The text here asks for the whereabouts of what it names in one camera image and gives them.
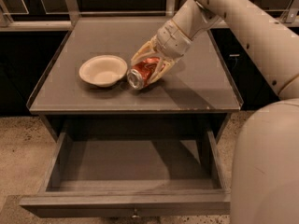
white bowl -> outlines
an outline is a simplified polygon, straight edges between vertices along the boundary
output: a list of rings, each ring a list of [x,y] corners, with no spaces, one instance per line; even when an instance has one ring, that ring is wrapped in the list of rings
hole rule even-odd
[[[109,87],[124,77],[126,61],[118,56],[97,56],[84,63],[78,73],[85,82],[99,87]]]

black cabinet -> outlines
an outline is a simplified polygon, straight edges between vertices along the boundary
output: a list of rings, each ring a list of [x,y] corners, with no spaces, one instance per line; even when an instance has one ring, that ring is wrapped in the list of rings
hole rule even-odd
[[[28,115],[26,102],[66,32],[0,33],[0,115]]]
[[[278,101],[262,74],[229,29],[212,29],[222,58],[234,79],[244,110],[256,110]]]

table top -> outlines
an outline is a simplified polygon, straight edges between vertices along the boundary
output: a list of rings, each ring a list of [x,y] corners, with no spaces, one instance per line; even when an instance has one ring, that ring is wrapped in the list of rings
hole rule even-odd
[[[79,68],[98,55],[122,57],[128,65],[166,17],[81,18],[35,97],[33,114],[235,112],[241,99],[207,32],[156,83],[136,91],[121,80],[111,88],[82,81]]]

floor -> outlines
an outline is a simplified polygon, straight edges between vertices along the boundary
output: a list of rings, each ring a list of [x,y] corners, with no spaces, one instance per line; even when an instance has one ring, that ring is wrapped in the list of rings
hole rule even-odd
[[[252,112],[231,116],[219,142],[228,181],[232,175],[235,140]],[[229,216],[130,218],[38,218],[19,207],[23,195],[36,194],[50,165],[55,142],[39,117],[0,117],[0,223],[230,223]]]

cabinet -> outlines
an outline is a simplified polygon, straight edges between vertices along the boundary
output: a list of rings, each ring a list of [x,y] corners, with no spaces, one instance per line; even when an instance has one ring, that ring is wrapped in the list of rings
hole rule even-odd
[[[125,79],[100,89],[78,76],[96,55],[129,64],[165,21],[79,19],[28,102],[57,149],[40,192],[21,206],[40,217],[228,214],[217,140],[242,100],[209,33],[142,91]]]

